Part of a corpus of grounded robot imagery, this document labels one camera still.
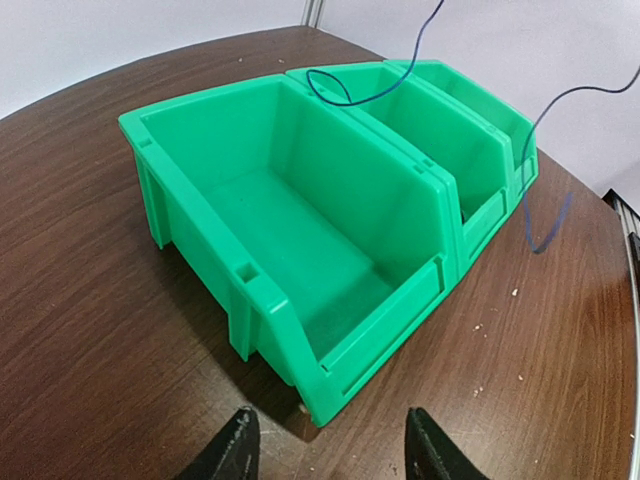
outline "white wall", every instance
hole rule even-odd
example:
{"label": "white wall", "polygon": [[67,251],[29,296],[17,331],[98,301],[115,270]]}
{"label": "white wall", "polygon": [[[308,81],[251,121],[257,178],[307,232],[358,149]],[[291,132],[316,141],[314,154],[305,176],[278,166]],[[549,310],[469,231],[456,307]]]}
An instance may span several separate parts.
{"label": "white wall", "polygon": [[[409,58],[436,3],[325,0],[320,28]],[[446,0],[421,57],[443,60],[535,118],[566,88],[630,79],[640,64],[640,0]],[[538,145],[597,193],[622,179],[637,192],[640,82],[624,96],[567,97],[540,127]],[[637,202],[640,211],[640,195]]]}
{"label": "white wall", "polygon": [[300,23],[305,0],[0,0],[0,118],[116,66]]}

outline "purple wire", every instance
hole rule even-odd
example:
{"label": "purple wire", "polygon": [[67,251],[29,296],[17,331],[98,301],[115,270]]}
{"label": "purple wire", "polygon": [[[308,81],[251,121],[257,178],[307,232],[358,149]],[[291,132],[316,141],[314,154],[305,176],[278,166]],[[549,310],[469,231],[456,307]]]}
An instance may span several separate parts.
{"label": "purple wire", "polygon": [[[415,44],[415,47],[413,49],[413,57],[411,58],[411,62],[409,63],[409,67],[407,68],[407,71],[404,72],[404,74],[393,85],[391,85],[390,87],[388,87],[388,88],[386,88],[386,89],[382,90],[381,92],[378,92],[378,93],[376,93],[374,95],[371,95],[370,97],[363,98],[362,100],[358,100],[358,101],[354,102],[352,100],[352,98],[351,98],[351,95],[349,94],[349,91],[348,91],[347,87],[345,86],[344,83],[342,83],[342,81],[340,81],[340,79],[338,77],[336,77],[332,73],[325,72],[325,71],[322,71],[322,70],[318,70],[318,69],[315,69],[315,68],[310,68],[306,72],[306,77],[307,77],[307,82],[309,84],[309,87],[311,88],[313,93],[315,93],[316,96],[320,100],[322,100],[324,103],[327,103],[329,105],[333,105],[335,107],[357,107],[358,105],[362,105],[364,103],[372,102],[374,100],[377,100],[377,99],[379,99],[381,97],[384,97],[385,95],[388,95],[389,93],[393,92],[396,88],[398,88],[400,85],[402,85],[402,83],[407,79],[407,77],[413,71],[413,68],[415,67],[417,59],[418,59],[418,52],[420,50],[420,44],[422,43],[422,36],[424,35],[424,32],[427,29],[427,26],[429,25],[429,23],[431,23],[431,21],[435,18],[435,16],[440,11],[440,8],[442,7],[443,4],[444,4],[444,0],[440,0],[438,2],[438,5],[434,9],[433,13],[431,13],[429,18],[427,18],[427,20],[422,24],[422,27],[420,27],[420,31],[418,32],[418,38],[416,39],[416,44]],[[328,99],[324,95],[322,95],[316,89],[315,85],[313,84],[313,80],[311,79],[311,75],[312,74],[323,75],[323,76],[331,78],[333,81],[335,81],[340,86],[340,88],[342,88],[343,92],[345,93],[345,96],[347,97],[347,101],[346,102],[335,102],[333,100]],[[525,179],[525,168],[524,168],[526,151],[527,151],[527,148],[529,146],[529,143],[531,142],[531,138],[533,137],[533,134],[536,131],[536,128],[538,128],[538,125],[540,124],[542,119],[547,115],[547,113],[549,113],[549,110],[551,110],[551,108],[560,99],[566,97],[567,95],[569,95],[571,93],[574,93],[574,92],[583,91],[583,90],[590,90],[590,91],[604,92],[604,93],[612,93],[612,94],[624,93],[627,90],[629,90],[629,88],[631,88],[633,86],[633,84],[638,79],[638,76],[640,76],[640,67],[636,71],[636,73],[633,76],[633,78],[631,79],[631,81],[627,85],[625,85],[624,87],[619,88],[619,89],[608,89],[608,88],[596,87],[596,86],[591,86],[591,85],[581,85],[581,86],[578,86],[578,87],[570,88],[569,90],[566,90],[566,91],[562,92],[560,95],[558,95],[557,97],[555,97],[551,101],[551,103],[549,103],[549,105],[547,105],[547,107],[542,111],[542,113],[540,114],[538,119],[533,124],[533,127],[531,128],[531,130],[529,131],[529,134],[527,135],[527,140],[525,141],[524,146],[522,147],[522,160],[520,162],[521,170],[522,170],[522,186],[523,186],[523,189],[525,189],[524,195],[522,196],[522,204],[523,204],[523,207],[524,207],[524,216],[525,216],[525,236],[526,236],[526,239],[527,239],[527,243],[529,244],[529,247],[531,248],[531,251],[533,253],[541,254],[541,253],[544,253],[547,250],[547,248],[549,247],[549,245],[551,244],[553,239],[556,237],[556,235],[560,231],[560,227],[562,226],[562,222],[564,222],[565,218],[567,217],[567,213],[569,212],[569,207],[571,205],[571,200],[573,198],[573,194],[571,192],[569,192],[567,194],[567,196],[565,197],[565,199],[564,199],[564,203],[562,205],[562,208],[560,209],[560,212],[558,213],[558,216],[556,217],[556,220],[555,220],[555,222],[553,224],[553,227],[551,228],[551,230],[549,231],[547,236],[544,238],[542,243],[540,245],[536,246],[535,242],[533,241],[533,235],[531,233],[531,231],[532,231],[531,210],[529,209],[529,198],[528,198],[528,192],[526,190],[526,179]]]}

